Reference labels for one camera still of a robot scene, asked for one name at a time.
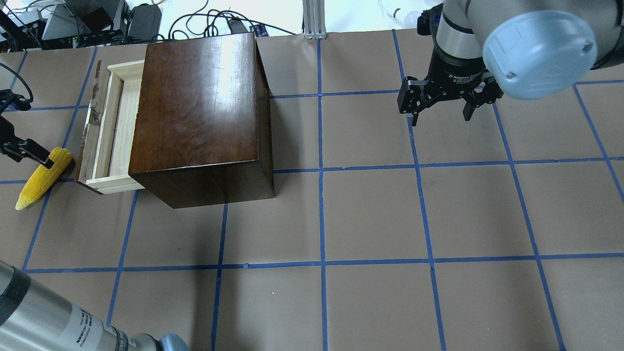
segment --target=brown paper floor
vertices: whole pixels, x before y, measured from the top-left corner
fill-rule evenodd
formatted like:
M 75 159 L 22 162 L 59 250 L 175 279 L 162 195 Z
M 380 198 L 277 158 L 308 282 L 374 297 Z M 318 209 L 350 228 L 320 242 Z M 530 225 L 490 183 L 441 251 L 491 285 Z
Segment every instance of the brown paper floor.
M 461 102 L 438 104 L 412 129 L 397 89 L 426 74 L 431 38 L 259 45 L 277 198 L 172 210 L 144 190 L 97 195 L 68 170 L 17 212 L 36 164 L 0 157 L 0 259 L 129 334 L 176 332 L 193 350 L 621 349 L 624 66 L 470 122 Z M 4 115 L 77 154 L 93 63 L 144 53 L 0 55 L 35 97 Z

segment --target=corn cob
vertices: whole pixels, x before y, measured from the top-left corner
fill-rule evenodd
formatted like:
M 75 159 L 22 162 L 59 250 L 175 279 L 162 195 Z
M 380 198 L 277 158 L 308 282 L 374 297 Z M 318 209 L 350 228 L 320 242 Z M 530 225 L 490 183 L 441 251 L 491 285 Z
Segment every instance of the corn cob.
M 52 168 L 47 169 L 39 166 L 28 179 L 26 185 L 19 194 L 19 200 L 15 205 L 16 210 L 21 210 L 38 200 L 41 195 L 52 186 L 54 181 L 63 173 L 67 165 L 72 161 L 72 154 L 66 149 L 55 147 L 50 152 L 50 160 L 54 161 Z

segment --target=label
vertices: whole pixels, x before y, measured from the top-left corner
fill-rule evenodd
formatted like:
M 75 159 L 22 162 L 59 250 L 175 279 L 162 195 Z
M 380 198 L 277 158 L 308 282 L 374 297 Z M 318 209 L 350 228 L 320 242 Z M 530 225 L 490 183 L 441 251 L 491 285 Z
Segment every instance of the label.
M 470 83 L 470 82 L 474 81 L 475 79 L 477 79 L 479 74 L 473 74 L 471 76 L 456 76 L 454 74 L 449 74 L 449 78 L 451 78 L 453 80 L 453 83 L 466 84 L 466 83 Z
M 117 332 L 115 331 L 115 329 L 113 327 L 111 327 L 110 325 L 104 323 L 103 324 L 103 328 L 104 330 L 106 330 L 107 332 L 111 333 L 114 337 L 117 337 Z
M 101 320 L 72 304 L 72 314 L 59 337 L 59 345 L 67 351 L 95 351 L 103 329 Z

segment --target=blue tape line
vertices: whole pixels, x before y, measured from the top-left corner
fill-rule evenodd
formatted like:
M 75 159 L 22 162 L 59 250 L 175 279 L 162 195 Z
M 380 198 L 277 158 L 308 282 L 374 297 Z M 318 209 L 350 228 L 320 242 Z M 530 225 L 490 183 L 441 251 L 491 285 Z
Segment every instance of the blue tape line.
M 87 268 L 32 268 L 23 270 L 27 274 L 35 273 L 101 273 L 116 272 L 116 267 L 87 267 Z
M 531 261 L 535 256 L 489 256 L 489 257 L 446 257 L 435 259 L 436 263 L 459 263 L 459 262 L 506 262 L 506 261 Z
M 302 168 L 302 169 L 276 169 L 273 171 L 274 174 L 284 174 L 284 173 L 315 173 L 319 172 L 318 168 Z
M 73 110 L 76 106 L 55 106 L 55 107 L 33 107 L 28 111 L 56 111 L 56 110 Z
M 601 162 L 604 159 L 599 157 L 588 157 L 586 159 L 560 159 L 560 160 L 522 160 L 514 161 L 514 164 L 549 164 L 549 163 L 574 163 L 574 162 Z
M 403 67 L 403 63 L 401 61 L 401 50 L 399 49 L 399 43 L 396 39 L 396 31 L 392 31 L 392 37 L 394 38 L 394 49 L 396 51 L 396 57 L 399 64 L 399 68 Z M 404 75 L 401 70 L 401 80 L 403 80 Z M 416 152 L 416 142 L 414 140 L 414 130 L 412 129 L 411 123 L 409 122 L 409 118 L 406 118 L 407 128 L 409 130 L 409 140 L 412 148 L 412 156 L 414 158 L 414 169 L 416 170 L 416 183 L 418 187 L 418 198 L 420 200 L 421 205 L 421 214 L 422 214 L 422 224 L 425 231 L 425 241 L 427 243 L 427 259 L 429 261 L 430 266 L 430 275 L 431 275 L 431 287 L 433 290 L 433 300 L 434 306 L 436 309 L 436 320 L 437 320 L 437 329 L 440 337 L 440 348 L 442 351 L 446 351 L 446 339 L 444 337 L 444 325 L 442 324 L 442 310 L 440 308 L 440 296 L 437 291 L 437 277 L 436 277 L 436 267 L 435 260 L 433 255 L 433 248 L 431 245 L 431 235 L 429 233 L 429 221 L 427 219 L 427 207 L 425 204 L 425 198 L 422 191 L 422 179 L 421 179 L 421 168 L 420 163 L 418 162 L 418 154 Z
M 390 90 L 367 90 L 367 91 L 338 91 L 338 92 L 319 92 L 317 94 L 289 94 L 289 95 L 274 95 L 271 99 L 296 99 L 300 97 L 314 97 L 314 96 L 349 96 L 349 95 L 373 95 L 373 94 L 395 94 L 399 92 L 399 89 Z
M 0 180 L 0 184 L 26 184 L 28 180 Z
M 323 319 L 323 350 L 329 349 L 328 333 L 327 333 L 327 278 L 326 267 L 321 267 L 321 318 Z
M 509 161 L 480 161 L 480 162 L 443 162 L 421 164 L 420 168 L 426 167 L 468 167 L 468 166 L 496 166 L 501 164 L 509 164 Z
M 324 168 L 324 172 L 339 172 L 339 171 L 373 171 L 376 169 L 412 169 L 413 164 L 395 164 L 389 166 L 351 166 L 351 167 L 329 167 Z
M 320 254 L 321 262 L 325 261 L 325 208 L 323 199 L 323 66 L 321 62 L 321 39 L 316 40 L 316 71 L 318 74 L 318 210 L 320 227 Z M 323 351 L 328 351 L 327 333 L 327 280 L 325 276 L 325 266 L 321 268 L 321 311 L 323 324 Z
M 624 83 L 624 79 L 614 79 L 612 81 L 585 81 L 585 82 L 576 82 L 575 85 L 584 86 L 588 84 L 619 84 Z
M 624 257 L 624 252 L 601 252 L 597 254 L 556 254 L 540 255 L 542 260 L 570 260 L 570 259 L 612 259 Z
M 24 67 L 24 62 L 26 62 L 26 56 L 28 55 L 28 51 L 24 51 L 24 55 L 22 56 L 22 61 L 19 63 L 19 67 L 17 67 L 17 74 L 22 71 L 22 67 Z M 15 83 L 17 82 L 17 76 L 13 77 L 13 81 L 11 82 L 11 90 L 15 90 Z
M 394 40 L 394 48 L 396 50 L 396 58 L 399 61 L 399 73 L 401 75 L 401 80 L 405 78 L 405 73 L 403 72 L 403 60 L 401 59 L 401 50 L 399 50 L 399 39 L 396 37 L 396 30 L 392 30 L 392 39 Z
M 93 63 L 95 62 L 95 55 L 97 55 L 97 46 L 93 49 L 93 55 L 91 55 L 91 62 L 89 63 L 89 68 L 87 69 L 87 75 L 82 81 L 82 88 L 80 89 L 80 94 L 78 95 L 78 101 L 76 101 L 76 105 L 74 106 L 74 113 L 72 114 L 72 119 L 69 122 L 69 127 L 67 127 L 67 132 L 65 133 L 65 140 L 63 141 L 63 148 L 67 147 L 67 142 L 69 141 L 69 136 L 72 133 L 72 129 L 74 127 L 74 122 L 76 121 L 76 116 L 78 115 L 78 110 L 80 108 L 80 103 L 82 102 L 82 96 L 84 95 L 84 91 L 87 88 L 87 83 L 89 82 L 89 78 L 91 76 L 91 70 L 93 69 Z
M 428 264 L 429 259 L 334 260 L 325 265 Z
M 370 91 L 347 91 L 347 92 L 325 92 L 322 96 L 345 96 L 345 95 L 372 95 L 372 94 L 395 94 L 399 89 L 390 90 L 370 90 Z
M 73 178 L 61 178 L 56 180 L 56 183 L 71 183 L 73 182 Z M 27 179 L 18 179 L 18 180 L 0 180 L 0 185 L 3 184 L 26 184 L 28 182 Z
M 323 198 L 323 104 L 321 97 L 318 97 L 318 199 L 319 199 L 319 226 L 321 239 L 321 261 L 325 260 L 325 209 Z
M 32 250 L 35 247 L 35 242 L 37 241 L 37 236 L 39 235 L 39 229 L 41 228 L 41 222 L 43 222 L 43 216 L 46 213 L 47 203 L 50 201 L 50 193 L 51 189 L 47 191 L 46 198 L 43 200 L 43 206 L 39 212 L 39 219 L 37 219 L 37 225 L 35 226 L 35 231 L 32 234 L 31 243 L 28 245 L 28 251 L 26 252 L 26 258 L 24 259 L 22 270 L 26 270 L 28 268 L 28 262 L 31 260 Z
M 301 261 L 301 262 L 277 262 L 264 264 L 224 264 L 223 269 L 267 269 L 267 268 L 288 268 L 288 267 L 310 267 L 321 266 L 322 261 Z
M 540 260 L 572 260 L 572 259 L 612 259 L 624 258 L 624 252 L 599 252 L 589 254 L 551 254 L 539 255 Z M 485 257 L 439 257 L 436 263 L 466 263 L 466 262 L 505 262 L 530 261 L 536 256 L 485 256 Z M 274 262 L 264 264 L 204 264 L 204 265 L 166 265 L 166 266 L 137 266 L 123 267 L 123 272 L 168 272 L 184 270 L 219 270 L 219 269 L 275 269 L 289 267 L 327 267 L 344 265 L 400 265 L 400 264 L 429 264 L 429 259 L 376 259 L 376 260 L 331 260 L 331 261 L 299 261 Z M 51 268 L 25 269 L 26 273 L 98 273 L 117 272 L 117 267 L 88 267 L 88 268 Z
M 219 269 L 217 264 L 198 264 L 198 265 L 155 265 L 155 266 L 137 266 L 123 267 L 123 272 L 170 272 L 176 270 L 213 270 Z
M 503 128 L 503 124 L 500 119 L 499 109 L 496 106 L 496 103 L 493 103 L 492 107 L 494 108 L 494 115 L 496 116 L 496 123 L 499 125 L 500 136 L 503 140 L 503 145 L 505 146 L 505 152 L 507 153 L 507 158 L 509 159 L 509 166 L 511 168 L 512 176 L 514 178 L 516 191 L 518 192 L 518 198 L 520 199 L 520 206 L 522 207 L 524 221 L 527 225 L 527 231 L 529 232 L 529 239 L 531 240 L 531 246 L 533 247 L 535 261 L 537 263 L 537 270 L 539 271 L 540 279 L 542 281 L 542 287 L 544 288 L 544 295 L 546 297 L 546 303 L 548 304 L 548 311 L 550 312 L 550 318 L 552 319 L 553 327 L 555 329 L 555 335 L 557 336 L 559 349 L 561 351 L 565 351 L 565 344 L 563 343 L 563 337 L 561 335 L 561 330 L 559 329 L 559 322 L 557 320 L 555 307 L 553 306 L 552 298 L 550 296 L 550 289 L 548 289 L 548 282 L 546 281 L 546 275 L 544 274 L 544 267 L 542 267 L 542 261 L 540 259 L 540 252 L 537 248 L 537 242 L 535 241 L 535 235 L 533 233 L 533 227 L 531 225 L 531 220 L 529 218 L 527 204 L 524 201 L 524 195 L 522 193 L 522 188 L 520 186 L 520 181 L 518 179 L 518 173 L 515 170 L 514 159 L 512 157 L 511 150 L 509 149 L 509 143 L 507 142 L 507 136 L 505 135 L 505 130 Z
M 121 254 L 119 255 L 119 264 L 117 265 L 117 274 L 115 275 L 115 284 L 113 285 L 113 292 L 110 296 L 109 314 L 106 317 L 106 323 L 110 324 L 113 319 L 113 311 L 115 310 L 115 302 L 117 301 L 117 292 L 119 291 L 119 280 L 121 279 L 121 273 L 124 271 L 125 251 L 128 248 L 128 239 L 130 237 L 130 230 L 132 229 L 132 220 L 134 219 L 134 210 L 137 206 L 137 199 L 139 198 L 139 191 L 134 191 L 134 197 L 132 198 L 132 205 L 130 206 L 130 214 L 128 215 L 128 224 L 125 228 L 124 243 L 121 246 Z
M 314 97 L 319 94 L 290 94 L 290 95 L 273 95 L 270 96 L 270 99 L 294 99 L 297 97 Z
M 585 103 L 583 102 L 583 98 L 581 97 L 581 94 L 579 93 L 577 86 L 574 85 L 572 87 L 574 88 L 574 94 L 577 95 L 578 103 L 581 105 L 581 108 L 583 109 L 583 113 L 585 114 L 587 123 L 592 129 L 593 136 L 594 138 L 596 138 L 596 142 L 598 143 L 600 152 L 602 152 L 603 161 L 607 163 L 609 172 L 611 172 L 611 177 L 613 178 L 615 187 L 616 189 L 618 189 L 618 193 L 620 193 L 620 199 L 622 200 L 622 202 L 624 202 L 624 191 L 622 191 L 622 185 L 620 184 L 620 181 L 618 180 L 618 176 L 615 174 L 615 169 L 613 169 L 613 165 L 611 164 L 611 160 L 609 159 L 607 150 L 605 149 L 605 146 L 602 144 L 602 141 L 600 140 L 600 136 L 598 136 L 598 131 L 596 130 L 596 127 L 593 125 L 592 118 L 590 117 L 589 112 L 587 111 L 587 107 L 585 107 Z
M 225 251 L 225 232 L 228 222 L 228 204 L 223 205 L 223 219 L 221 221 L 221 241 L 219 243 L 219 261 L 220 267 L 223 266 L 223 253 Z M 219 301 L 221 300 L 221 276 L 223 269 L 217 270 L 217 283 L 215 286 L 215 306 L 212 311 L 212 334 L 210 336 L 210 350 L 215 351 L 217 345 L 217 322 L 219 319 Z

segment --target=dark wooden cabinet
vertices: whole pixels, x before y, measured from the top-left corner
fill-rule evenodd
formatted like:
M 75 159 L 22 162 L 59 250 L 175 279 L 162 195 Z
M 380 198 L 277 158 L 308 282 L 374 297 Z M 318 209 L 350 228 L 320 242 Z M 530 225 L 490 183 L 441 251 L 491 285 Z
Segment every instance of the dark wooden cabinet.
M 173 208 L 274 197 L 252 33 L 147 47 L 128 174 Z

